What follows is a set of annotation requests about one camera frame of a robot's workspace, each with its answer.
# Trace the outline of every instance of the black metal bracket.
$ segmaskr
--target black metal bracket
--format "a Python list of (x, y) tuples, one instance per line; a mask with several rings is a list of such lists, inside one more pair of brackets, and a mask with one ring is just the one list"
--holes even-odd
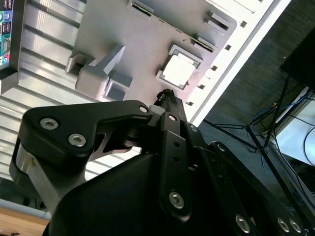
[[(11, 166), (51, 209), (47, 235), (304, 235), (311, 219), (290, 215), (225, 145), (208, 146), (170, 98), (161, 114), (138, 101), (26, 112)], [(131, 147), (141, 154), (82, 181), (89, 160)]]

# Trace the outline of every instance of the gray 3d-printed part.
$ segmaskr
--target gray 3d-printed part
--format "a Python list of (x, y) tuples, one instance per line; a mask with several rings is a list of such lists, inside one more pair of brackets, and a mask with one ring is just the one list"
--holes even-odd
[(109, 81), (108, 74), (119, 63), (125, 46), (117, 45), (96, 66), (85, 65), (79, 72), (75, 89), (93, 99), (99, 100)]
[[(139, 17), (135, 11), (148, 17)], [(218, 27), (230, 24), (224, 33), (207, 23), (211, 13), (219, 21)], [(151, 105), (161, 90), (172, 88), (156, 76), (170, 59), (170, 47), (178, 45), (202, 59), (185, 88), (176, 91), (176, 96), (186, 102), (224, 48), (234, 26), (235, 20), (205, 0), (88, 1), (74, 48), (100, 60), (112, 45), (125, 45), (124, 55), (114, 68), (133, 78), (124, 99)], [(192, 42), (200, 43), (201, 50)]]

